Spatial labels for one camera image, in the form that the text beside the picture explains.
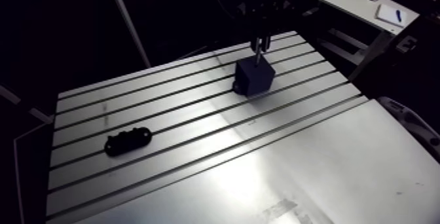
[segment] paper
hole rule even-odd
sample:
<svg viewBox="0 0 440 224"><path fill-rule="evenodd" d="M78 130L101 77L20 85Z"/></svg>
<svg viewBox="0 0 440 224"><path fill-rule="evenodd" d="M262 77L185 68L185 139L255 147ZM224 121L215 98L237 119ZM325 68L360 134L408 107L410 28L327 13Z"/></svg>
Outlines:
<svg viewBox="0 0 440 224"><path fill-rule="evenodd" d="M376 18L403 28L406 25L407 13L391 6L381 4L377 8Z"/></svg>

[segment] black cable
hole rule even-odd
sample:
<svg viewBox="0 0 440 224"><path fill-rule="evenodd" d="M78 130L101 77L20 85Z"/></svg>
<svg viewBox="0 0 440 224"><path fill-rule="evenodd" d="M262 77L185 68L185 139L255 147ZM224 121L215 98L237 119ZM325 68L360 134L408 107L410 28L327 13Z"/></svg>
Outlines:
<svg viewBox="0 0 440 224"><path fill-rule="evenodd" d="M220 7L221 7L221 9L229 16L229 18L231 18L231 19L235 19L235 17L233 16L233 15L231 15L227 10L226 10L226 8L223 6L223 4L221 4L221 2L220 2L220 0L217 0L217 2L219 3L219 5L220 5Z"/></svg>

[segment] black cube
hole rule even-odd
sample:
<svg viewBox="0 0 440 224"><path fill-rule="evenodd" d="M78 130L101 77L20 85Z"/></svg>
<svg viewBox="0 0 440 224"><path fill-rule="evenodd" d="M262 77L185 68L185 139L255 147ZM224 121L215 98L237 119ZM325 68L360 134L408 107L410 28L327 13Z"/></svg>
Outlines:
<svg viewBox="0 0 440 224"><path fill-rule="evenodd" d="M275 70L264 56L256 65L257 56L241 59L235 67L235 81L233 89L237 94L252 96L270 89L275 77Z"/></svg>

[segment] aluminum table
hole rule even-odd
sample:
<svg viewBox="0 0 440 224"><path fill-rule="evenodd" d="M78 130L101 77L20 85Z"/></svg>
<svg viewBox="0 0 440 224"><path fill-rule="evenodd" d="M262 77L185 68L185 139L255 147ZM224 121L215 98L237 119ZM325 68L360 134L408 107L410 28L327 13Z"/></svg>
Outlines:
<svg viewBox="0 0 440 224"><path fill-rule="evenodd" d="M47 223L414 223L440 170L379 104L294 31L270 91L232 91L247 43L59 95ZM108 136L152 142L111 158Z"/></svg>

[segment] black object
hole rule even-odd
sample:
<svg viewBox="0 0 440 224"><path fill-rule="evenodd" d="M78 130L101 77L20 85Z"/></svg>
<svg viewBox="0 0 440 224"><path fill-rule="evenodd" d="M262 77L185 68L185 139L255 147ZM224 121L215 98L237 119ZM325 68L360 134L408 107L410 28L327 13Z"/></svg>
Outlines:
<svg viewBox="0 0 440 224"><path fill-rule="evenodd" d="M152 133L148 128L133 128L129 132L120 132L116 136L109 136L104 145L105 153L110 157L119 156L150 143Z"/></svg>
<svg viewBox="0 0 440 224"><path fill-rule="evenodd" d="M235 93L252 96L269 90L275 77L275 70L260 56L257 64L256 56L241 59L235 67L235 81L233 89Z"/></svg>
<svg viewBox="0 0 440 224"><path fill-rule="evenodd" d="M437 148L440 144L440 135L422 117L391 98L380 97L378 102L411 133L437 162L440 162L440 150Z"/></svg>

